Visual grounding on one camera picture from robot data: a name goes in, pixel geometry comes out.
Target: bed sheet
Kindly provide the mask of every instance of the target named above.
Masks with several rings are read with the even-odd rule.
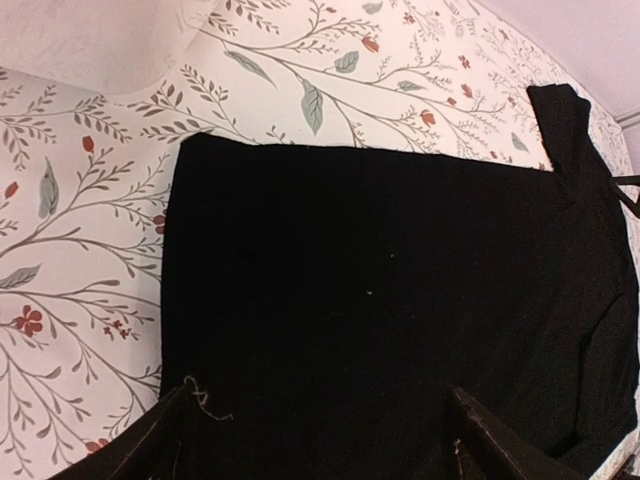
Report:
[[[156,401],[164,214],[194,132],[551,169],[525,88],[568,82],[611,170],[631,173],[611,116],[472,1],[224,0],[206,20],[126,104],[0,69],[0,479],[47,478]]]

